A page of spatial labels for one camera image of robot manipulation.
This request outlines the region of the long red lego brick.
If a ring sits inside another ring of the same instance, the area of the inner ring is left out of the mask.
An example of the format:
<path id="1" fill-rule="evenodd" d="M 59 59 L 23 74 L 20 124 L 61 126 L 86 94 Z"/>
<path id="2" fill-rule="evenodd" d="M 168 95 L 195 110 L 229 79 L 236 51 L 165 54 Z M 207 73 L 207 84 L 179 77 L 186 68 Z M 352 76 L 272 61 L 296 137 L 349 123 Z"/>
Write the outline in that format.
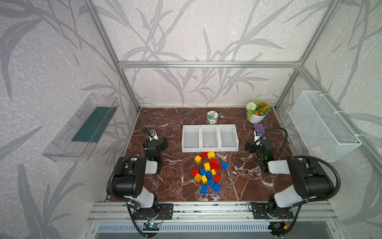
<path id="1" fill-rule="evenodd" d="M 201 157 L 202 160 L 204 160 L 207 156 L 208 156 L 208 152 L 202 152 L 200 154 L 200 157 Z"/>

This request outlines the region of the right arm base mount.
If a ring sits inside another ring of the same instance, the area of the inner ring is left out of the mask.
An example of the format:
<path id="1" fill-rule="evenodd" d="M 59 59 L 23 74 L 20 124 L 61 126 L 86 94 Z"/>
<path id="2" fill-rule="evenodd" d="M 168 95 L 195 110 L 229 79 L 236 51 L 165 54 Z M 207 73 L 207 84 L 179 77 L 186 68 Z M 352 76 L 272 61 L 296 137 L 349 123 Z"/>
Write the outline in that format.
<path id="1" fill-rule="evenodd" d="M 291 208 L 280 208 L 275 203 L 248 203 L 248 210 L 253 214 L 254 219 L 293 219 Z"/>

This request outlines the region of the blue lego brick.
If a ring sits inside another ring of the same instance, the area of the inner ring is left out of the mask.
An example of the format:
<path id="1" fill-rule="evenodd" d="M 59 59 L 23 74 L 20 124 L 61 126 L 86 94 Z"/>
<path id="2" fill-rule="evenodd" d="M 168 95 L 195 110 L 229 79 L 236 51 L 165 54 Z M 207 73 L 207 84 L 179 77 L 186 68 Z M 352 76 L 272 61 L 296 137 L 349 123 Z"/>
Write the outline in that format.
<path id="1" fill-rule="evenodd" d="M 224 169 L 227 169 L 228 168 L 228 164 L 226 162 L 222 162 L 221 163 L 221 167 L 224 168 Z"/>

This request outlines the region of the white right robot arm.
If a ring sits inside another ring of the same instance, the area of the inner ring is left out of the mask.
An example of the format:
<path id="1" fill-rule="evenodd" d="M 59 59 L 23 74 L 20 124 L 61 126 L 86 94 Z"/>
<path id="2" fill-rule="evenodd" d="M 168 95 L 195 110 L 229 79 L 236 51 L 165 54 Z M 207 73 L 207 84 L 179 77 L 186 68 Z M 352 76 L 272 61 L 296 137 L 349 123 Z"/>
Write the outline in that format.
<path id="1" fill-rule="evenodd" d="M 274 144 L 272 141 L 264 139 L 264 136 L 277 129 L 284 132 L 285 140 L 276 160 L 274 159 Z M 255 129 L 254 142 L 245 144 L 245 150 L 258 157 L 263 172 L 289 175 L 292 180 L 292 186 L 269 197 L 265 206 L 268 214 L 300 207 L 306 203 L 328 200 L 334 197 L 341 187 L 341 179 L 337 170 L 320 158 L 309 155 L 282 158 L 287 137 L 287 131 L 282 127 L 275 127 L 268 131 Z"/>

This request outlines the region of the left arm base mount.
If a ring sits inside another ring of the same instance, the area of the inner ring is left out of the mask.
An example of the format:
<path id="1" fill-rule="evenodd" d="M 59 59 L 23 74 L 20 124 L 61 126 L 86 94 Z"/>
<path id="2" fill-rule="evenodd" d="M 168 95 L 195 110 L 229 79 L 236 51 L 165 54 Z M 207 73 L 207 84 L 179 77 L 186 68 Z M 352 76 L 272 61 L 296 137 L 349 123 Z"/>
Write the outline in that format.
<path id="1" fill-rule="evenodd" d="M 174 204 L 159 203 L 151 208 L 135 209 L 133 211 L 134 220 L 172 220 Z"/>

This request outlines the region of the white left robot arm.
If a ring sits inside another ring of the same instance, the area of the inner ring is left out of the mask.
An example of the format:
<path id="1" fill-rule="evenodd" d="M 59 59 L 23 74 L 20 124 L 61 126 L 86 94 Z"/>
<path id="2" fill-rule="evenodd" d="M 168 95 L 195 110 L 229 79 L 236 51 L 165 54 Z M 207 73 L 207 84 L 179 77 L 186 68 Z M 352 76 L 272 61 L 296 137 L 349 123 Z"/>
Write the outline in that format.
<path id="1" fill-rule="evenodd" d="M 168 140 L 152 139 L 145 142 L 145 156 L 120 157 L 106 186 L 109 196 L 127 203 L 134 210 L 158 213 L 159 203 L 155 194 L 144 187 L 146 175 L 160 173 L 163 166 L 162 151 L 168 148 Z"/>

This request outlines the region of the large yellow lego brick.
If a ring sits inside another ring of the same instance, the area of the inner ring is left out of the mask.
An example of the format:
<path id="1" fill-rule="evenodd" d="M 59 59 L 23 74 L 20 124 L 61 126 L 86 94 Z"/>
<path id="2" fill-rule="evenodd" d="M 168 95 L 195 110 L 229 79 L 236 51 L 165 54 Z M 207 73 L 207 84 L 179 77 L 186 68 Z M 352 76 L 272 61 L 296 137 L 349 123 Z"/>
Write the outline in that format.
<path id="1" fill-rule="evenodd" d="M 196 174 L 195 177 L 194 177 L 194 180 L 197 182 L 197 183 L 200 183 L 201 180 L 202 180 L 202 176 L 200 174 Z"/>

